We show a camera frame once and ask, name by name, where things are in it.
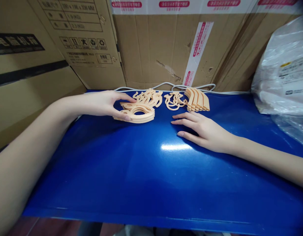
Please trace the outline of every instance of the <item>person's left hand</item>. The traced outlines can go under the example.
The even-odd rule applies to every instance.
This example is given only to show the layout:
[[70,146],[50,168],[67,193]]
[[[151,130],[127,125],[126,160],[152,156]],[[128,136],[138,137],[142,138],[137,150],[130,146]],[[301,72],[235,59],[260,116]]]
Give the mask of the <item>person's left hand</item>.
[[118,100],[127,100],[135,103],[136,100],[126,93],[116,91],[91,92],[81,95],[65,97],[61,100],[65,103],[65,109],[70,109],[74,115],[96,115],[116,116],[120,119],[130,121],[130,117],[113,107]]

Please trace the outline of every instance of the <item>hand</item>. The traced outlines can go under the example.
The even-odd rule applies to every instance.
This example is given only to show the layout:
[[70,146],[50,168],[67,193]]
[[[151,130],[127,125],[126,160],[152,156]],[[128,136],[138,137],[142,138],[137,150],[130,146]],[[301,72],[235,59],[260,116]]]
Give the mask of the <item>hand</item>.
[[228,154],[233,154],[236,151],[240,137],[229,133],[213,120],[193,111],[172,117],[174,119],[181,119],[172,121],[172,124],[185,125],[199,135],[195,136],[185,131],[179,131],[179,136],[211,151]]
[[127,100],[135,103],[136,100],[126,93],[116,91],[92,92],[72,97],[62,98],[65,108],[69,108],[74,115],[96,115],[116,116],[120,119],[130,121],[131,118],[113,107],[118,100]]

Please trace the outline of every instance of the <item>forearm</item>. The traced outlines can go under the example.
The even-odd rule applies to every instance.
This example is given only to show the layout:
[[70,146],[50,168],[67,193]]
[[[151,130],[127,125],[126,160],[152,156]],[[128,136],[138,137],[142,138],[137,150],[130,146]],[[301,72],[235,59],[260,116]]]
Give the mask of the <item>forearm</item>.
[[38,178],[75,115],[63,100],[49,106],[0,153],[0,234],[21,214]]
[[301,187],[303,187],[303,158],[238,138],[238,145],[231,153],[253,162]]

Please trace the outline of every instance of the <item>blue table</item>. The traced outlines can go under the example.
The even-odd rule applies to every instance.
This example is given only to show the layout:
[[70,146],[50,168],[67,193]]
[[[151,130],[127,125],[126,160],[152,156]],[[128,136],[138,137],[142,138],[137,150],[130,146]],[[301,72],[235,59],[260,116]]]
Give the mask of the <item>blue table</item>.
[[[259,114],[251,96],[208,96],[211,111],[201,113],[231,133],[303,157],[303,146]],[[82,116],[65,134],[24,215],[303,235],[303,189],[176,136],[189,130],[170,123],[183,112],[163,103],[145,124]]]

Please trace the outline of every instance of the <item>black label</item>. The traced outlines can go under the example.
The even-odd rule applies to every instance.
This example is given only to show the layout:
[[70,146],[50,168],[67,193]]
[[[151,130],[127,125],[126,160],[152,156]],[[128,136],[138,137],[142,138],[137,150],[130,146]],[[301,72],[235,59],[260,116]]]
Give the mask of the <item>black label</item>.
[[33,34],[0,33],[0,55],[44,50]]

